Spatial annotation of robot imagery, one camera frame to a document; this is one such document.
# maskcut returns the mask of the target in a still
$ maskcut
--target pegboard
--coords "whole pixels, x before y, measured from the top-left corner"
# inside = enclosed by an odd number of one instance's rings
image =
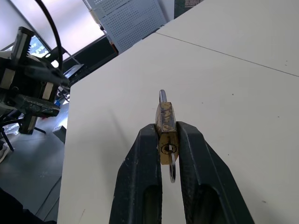
[[[122,53],[164,25],[166,20],[157,0],[131,0],[100,22]]]
[[[99,19],[113,12],[130,0],[83,0],[96,13]]]

